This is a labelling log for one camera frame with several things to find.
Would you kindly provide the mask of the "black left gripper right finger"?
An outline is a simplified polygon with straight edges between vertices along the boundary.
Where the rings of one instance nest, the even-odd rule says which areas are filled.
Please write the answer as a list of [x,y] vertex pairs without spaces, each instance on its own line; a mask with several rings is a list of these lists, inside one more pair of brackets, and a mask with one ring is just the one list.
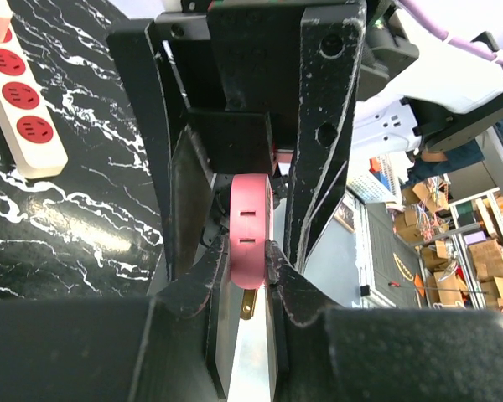
[[344,308],[266,244],[274,401],[503,401],[503,315]]

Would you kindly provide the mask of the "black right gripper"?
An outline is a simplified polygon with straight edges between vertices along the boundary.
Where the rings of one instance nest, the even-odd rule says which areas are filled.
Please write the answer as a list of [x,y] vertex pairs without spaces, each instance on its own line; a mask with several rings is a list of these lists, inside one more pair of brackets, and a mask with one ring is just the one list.
[[292,153],[284,252],[303,270],[345,185],[365,31],[363,1],[201,1],[111,26],[169,280],[193,265],[210,200],[193,134],[216,173],[269,173]]

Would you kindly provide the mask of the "beige red power strip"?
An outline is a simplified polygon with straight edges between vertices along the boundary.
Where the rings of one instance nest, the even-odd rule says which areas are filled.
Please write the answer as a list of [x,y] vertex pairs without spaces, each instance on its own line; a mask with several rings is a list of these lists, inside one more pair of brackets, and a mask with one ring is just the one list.
[[0,129],[22,176],[63,171],[68,155],[12,27],[0,43]]

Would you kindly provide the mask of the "pink square socket adapter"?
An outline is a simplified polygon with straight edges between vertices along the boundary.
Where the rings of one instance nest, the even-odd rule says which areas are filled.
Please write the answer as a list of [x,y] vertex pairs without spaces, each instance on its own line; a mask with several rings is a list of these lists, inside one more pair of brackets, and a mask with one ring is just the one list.
[[230,278],[244,291],[241,319],[253,317],[257,292],[267,272],[266,243],[273,234],[273,200],[269,177],[236,175],[230,197]]

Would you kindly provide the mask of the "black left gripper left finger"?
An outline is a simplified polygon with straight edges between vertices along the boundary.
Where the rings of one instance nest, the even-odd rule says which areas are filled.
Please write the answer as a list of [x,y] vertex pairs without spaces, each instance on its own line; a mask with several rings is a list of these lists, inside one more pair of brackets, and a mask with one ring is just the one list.
[[225,238],[153,296],[0,301],[0,401],[222,401]]

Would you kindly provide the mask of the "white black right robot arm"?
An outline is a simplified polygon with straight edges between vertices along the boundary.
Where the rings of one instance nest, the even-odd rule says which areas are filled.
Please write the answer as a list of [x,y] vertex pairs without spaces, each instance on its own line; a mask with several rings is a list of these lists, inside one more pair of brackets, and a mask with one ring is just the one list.
[[143,139],[166,266],[213,224],[231,280],[260,287],[273,203],[302,269],[352,161],[450,149],[503,117],[503,54],[434,27],[412,1],[176,1],[106,39]]

